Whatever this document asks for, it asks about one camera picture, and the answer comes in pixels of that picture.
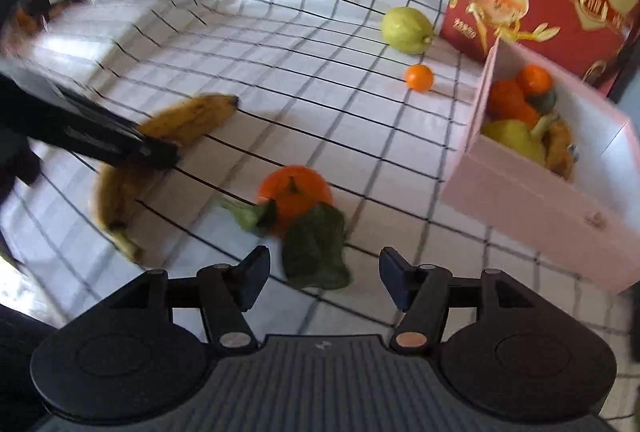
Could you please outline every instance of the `cardboard box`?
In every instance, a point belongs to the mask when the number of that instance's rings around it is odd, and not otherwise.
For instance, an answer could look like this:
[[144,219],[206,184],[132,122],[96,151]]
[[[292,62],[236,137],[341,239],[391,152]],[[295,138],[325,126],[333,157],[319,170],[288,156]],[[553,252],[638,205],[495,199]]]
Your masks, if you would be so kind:
[[[572,183],[479,133],[491,84],[513,78],[525,64],[548,70],[558,89],[556,110],[579,154]],[[629,118],[518,44],[499,40],[480,80],[442,200],[602,288],[622,291],[640,281],[640,143]]]

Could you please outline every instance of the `banana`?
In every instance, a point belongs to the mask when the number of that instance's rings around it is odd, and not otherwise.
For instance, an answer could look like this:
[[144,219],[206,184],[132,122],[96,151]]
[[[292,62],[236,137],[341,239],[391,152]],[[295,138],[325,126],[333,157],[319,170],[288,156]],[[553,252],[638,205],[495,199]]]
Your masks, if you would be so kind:
[[[137,129],[146,136],[188,147],[198,138],[222,125],[238,109],[233,95],[202,95],[160,111]],[[103,164],[98,171],[92,212],[94,221],[114,245],[132,262],[138,263],[143,250],[127,237],[127,226],[136,199],[156,174],[139,156],[118,167]]]
[[549,126],[545,167],[567,181],[571,181],[574,171],[573,143],[574,137],[564,119],[559,118]]

